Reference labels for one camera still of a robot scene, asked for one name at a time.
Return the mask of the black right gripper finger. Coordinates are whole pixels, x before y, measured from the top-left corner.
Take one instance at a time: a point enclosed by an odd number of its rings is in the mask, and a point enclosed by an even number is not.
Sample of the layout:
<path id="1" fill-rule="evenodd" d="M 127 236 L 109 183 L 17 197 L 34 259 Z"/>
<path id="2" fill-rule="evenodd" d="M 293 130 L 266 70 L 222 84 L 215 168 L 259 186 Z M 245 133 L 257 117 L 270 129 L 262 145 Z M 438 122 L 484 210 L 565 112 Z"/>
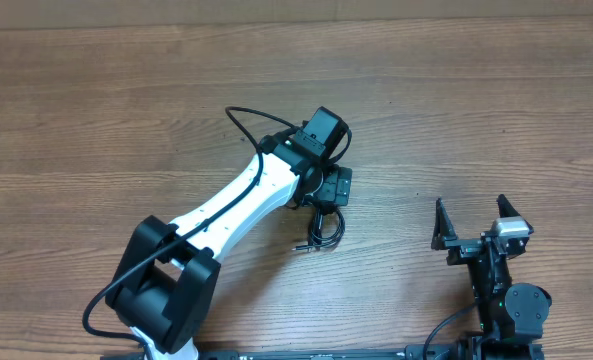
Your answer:
<path id="1" fill-rule="evenodd" d="M 499 217 L 514 217 L 514 216 L 521 216 L 519 212 L 511 205 L 510 201 L 504 194 L 500 194 L 496 199 L 499 211 Z M 531 234 L 534 232 L 534 228 L 532 225 L 529 224 L 527 220 L 525 220 L 531 230 Z"/>
<path id="2" fill-rule="evenodd" d="M 435 204 L 435 226 L 433 231 L 433 241 L 456 241 L 458 236 L 449 219 L 445 206 L 441 198 L 436 200 Z"/>

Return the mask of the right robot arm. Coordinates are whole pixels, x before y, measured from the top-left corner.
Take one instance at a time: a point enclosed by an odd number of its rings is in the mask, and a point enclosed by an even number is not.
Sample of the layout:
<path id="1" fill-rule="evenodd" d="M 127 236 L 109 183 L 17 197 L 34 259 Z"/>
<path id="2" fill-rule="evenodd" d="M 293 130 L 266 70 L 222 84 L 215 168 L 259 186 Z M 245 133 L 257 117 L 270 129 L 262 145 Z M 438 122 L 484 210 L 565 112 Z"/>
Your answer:
<path id="1" fill-rule="evenodd" d="M 465 265 L 474 302 L 450 315 L 427 336 L 424 359 L 542 359 L 544 322 L 551 295 L 530 283 L 514 283 L 508 261 L 526 251 L 534 229 L 505 195 L 496 199 L 499 217 L 477 238 L 461 239 L 441 199 L 435 205 L 431 248 L 447 252 L 449 266 Z M 462 316 L 477 311 L 480 330 L 463 334 L 452 345 L 431 344 L 435 336 Z"/>

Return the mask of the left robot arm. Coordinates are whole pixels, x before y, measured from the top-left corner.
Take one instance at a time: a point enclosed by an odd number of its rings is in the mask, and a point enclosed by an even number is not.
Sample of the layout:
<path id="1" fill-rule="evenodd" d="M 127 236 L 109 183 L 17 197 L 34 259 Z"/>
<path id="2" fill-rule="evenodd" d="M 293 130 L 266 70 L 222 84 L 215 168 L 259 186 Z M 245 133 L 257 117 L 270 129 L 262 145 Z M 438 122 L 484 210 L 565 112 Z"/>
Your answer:
<path id="1" fill-rule="evenodd" d="M 336 246 L 352 171 L 338 162 L 351 143 L 345 121 L 325 107 L 302 125 L 253 140 L 245 170 L 207 202 L 170 222 L 141 221 L 104 296 L 141 344 L 145 359 L 196 359 L 193 337 L 206 318 L 222 262 L 279 207 L 311 207 L 301 250 Z"/>

